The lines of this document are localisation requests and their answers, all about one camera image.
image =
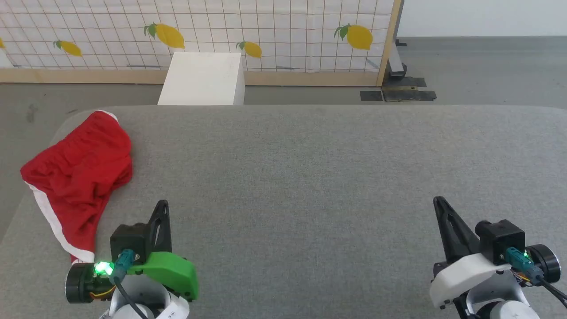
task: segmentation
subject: lemon pattern curtain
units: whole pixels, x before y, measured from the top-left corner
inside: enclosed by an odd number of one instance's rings
[[[17,68],[167,69],[240,52],[247,71],[378,72],[394,0],[0,0]]]

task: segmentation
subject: lemon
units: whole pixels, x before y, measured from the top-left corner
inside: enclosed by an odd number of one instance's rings
[[[262,57],[262,49],[254,42],[242,41],[240,43],[237,43],[236,47],[240,47],[241,50],[244,49],[244,51],[246,51],[246,54],[251,57]]]
[[[176,29],[167,24],[163,23],[152,23],[149,26],[143,28],[143,34],[146,35],[146,31],[155,39],[155,35],[158,35],[159,40],[163,44],[172,48],[185,49],[185,39],[183,35]]]
[[[57,46],[59,49],[63,49],[65,52],[72,56],[83,56],[81,49],[79,49],[79,47],[72,42],[57,40],[53,42],[53,46]]]
[[[346,40],[349,42],[351,47],[355,49],[370,50],[373,37],[370,30],[367,28],[357,24],[351,26],[349,23],[345,26],[338,27],[337,30],[335,30],[335,36],[337,36],[337,33],[342,40],[344,40],[346,36]]]

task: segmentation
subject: concrete floor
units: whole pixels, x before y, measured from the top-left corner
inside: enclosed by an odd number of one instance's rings
[[[507,104],[567,109],[565,39],[408,39],[408,76],[425,77],[434,104]],[[245,104],[361,102],[368,87],[248,87]],[[104,106],[156,104],[159,85],[0,85],[0,238],[26,189],[20,167],[45,149],[63,121]],[[424,103],[412,102],[418,107]]]

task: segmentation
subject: floor stain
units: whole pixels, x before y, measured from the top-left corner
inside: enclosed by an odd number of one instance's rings
[[[35,121],[35,113],[38,111],[38,108],[33,105],[30,104],[28,106],[28,111],[26,113],[26,121],[28,121],[28,123],[33,123]]]

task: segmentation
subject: gray tablecloth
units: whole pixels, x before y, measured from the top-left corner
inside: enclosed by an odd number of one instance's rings
[[[509,219],[567,260],[567,113],[506,106],[113,107],[134,177],[100,220],[171,207],[174,252],[197,267],[193,318],[457,318],[432,307],[443,260],[433,196],[471,227]],[[54,142],[88,113],[69,119]],[[0,246],[1,318],[97,318],[69,305],[69,256],[29,192]],[[565,280],[557,286],[566,289]],[[542,318],[565,318],[542,288]]]

